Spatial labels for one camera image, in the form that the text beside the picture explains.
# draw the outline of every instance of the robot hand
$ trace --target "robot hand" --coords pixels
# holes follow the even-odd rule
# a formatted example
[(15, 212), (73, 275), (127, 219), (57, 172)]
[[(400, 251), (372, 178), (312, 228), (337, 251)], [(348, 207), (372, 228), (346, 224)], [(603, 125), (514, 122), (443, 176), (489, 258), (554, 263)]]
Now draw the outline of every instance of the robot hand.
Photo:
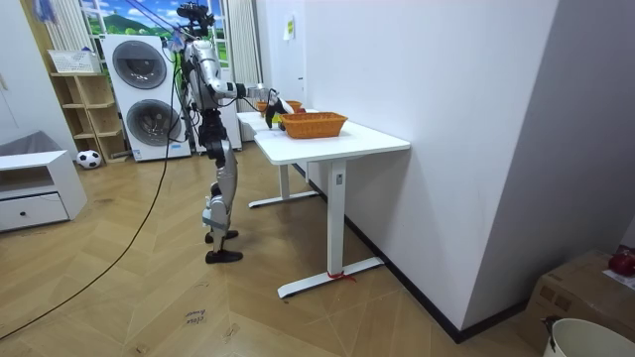
[(293, 113), (294, 109), (282, 98), (278, 97), (278, 93), (275, 93), (275, 96), (269, 99), (269, 105), (265, 111), (265, 121), (267, 122), (267, 126), (271, 129), (271, 122), (273, 117), (278, 114), (288, 114)]

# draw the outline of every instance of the wicker basket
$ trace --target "wicker basket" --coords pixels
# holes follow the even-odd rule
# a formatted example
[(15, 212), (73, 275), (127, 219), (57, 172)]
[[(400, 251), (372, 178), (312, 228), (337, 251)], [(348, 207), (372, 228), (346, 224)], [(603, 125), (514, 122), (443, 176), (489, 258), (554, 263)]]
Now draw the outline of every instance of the wicker basket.
[(332, 112), (283, 114), (281, 117), (287, 133), (294, 139), (336, 137), (347, 119)]
[[(302, 103), (299, 101), (287, 100), (287, 103), (291, 105), (291, 107), (294, 109), (294, 113), (298, 113), (298, 110), (302, 108)], [(265, 109), (267, 109), (267, 102), (263, 102), (263, 101), (256, 102), (256, 108), (258, 108), (258, 111), (260, 112), (260, 116), (264, 118)]]

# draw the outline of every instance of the herringbone parquet floor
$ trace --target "herringbone parquet floor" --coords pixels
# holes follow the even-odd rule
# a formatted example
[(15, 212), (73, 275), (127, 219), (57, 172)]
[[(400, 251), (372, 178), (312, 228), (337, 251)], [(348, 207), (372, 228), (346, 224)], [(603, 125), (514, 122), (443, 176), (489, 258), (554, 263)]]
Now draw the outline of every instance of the herringbone parquet floor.
[[(0, 341), (0, 356), (537, 356), (505, 322), (454, 345), (386, 268), (286, 300), (276, 289), (325, 270), (318, 197), (248, 209), (278, 193), (257, 147), (238, 153), (227, 243), (245, 258), (209, 266), (200, 212), (214, 176), (203, 157), (172, 160), (143, 231), (101, 280), (61, 309)], [(0, 335), (77, 292), (128, 244), (162, 163), (81, 171), (88, 205), (73, 222), (0, 235)], [(307, 189), (295, 171), (292, 191)], [(371, 253), (345, 232), (345, 262)]]

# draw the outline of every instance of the red string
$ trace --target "red string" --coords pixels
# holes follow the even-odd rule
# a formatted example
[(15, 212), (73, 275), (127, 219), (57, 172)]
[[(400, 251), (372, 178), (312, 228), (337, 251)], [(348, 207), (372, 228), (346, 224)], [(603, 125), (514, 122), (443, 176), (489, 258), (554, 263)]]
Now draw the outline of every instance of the red string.
[(346, 275), (344, 272), (341, 272), (341, 273), (337, 273), (337, 274), (333, 274), (333, 275), (331, 275), (328, 271), (326, 271), (326, 275), (327, 275), (329, 278), (331, 278), (331, 279), (340, 279), (340, 278), (345, 278), (345, 279), (350, 280), (350, 281), (352, 281), (352, 282), (354, 282), (354, 283), (357, 283), (357, 281), (355, 280), (355, 278), (353, 278), (353, 277), (351, 277), (351, 276)]

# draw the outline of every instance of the desk surface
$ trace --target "desk surface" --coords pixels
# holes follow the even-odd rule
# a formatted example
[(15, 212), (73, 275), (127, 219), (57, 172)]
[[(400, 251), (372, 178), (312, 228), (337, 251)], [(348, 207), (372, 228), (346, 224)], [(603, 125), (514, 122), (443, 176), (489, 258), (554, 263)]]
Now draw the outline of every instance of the desk surface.
[(66, 150), (61, 150), (46, 153), (3, 156), (0, 157), (0, 171), (46, 166), (51, 161), (62, 156), (65, 152)]
[(344, 123), (338, 137), (319, 139), (293, 139), (276, 127), (269, 129), (257, 112), (239, 113), (238, 119), (255, 131), (256, 143), (274, 165), (343, 159), (410, 148), (407, 141), (355, 124), (350, 119)]

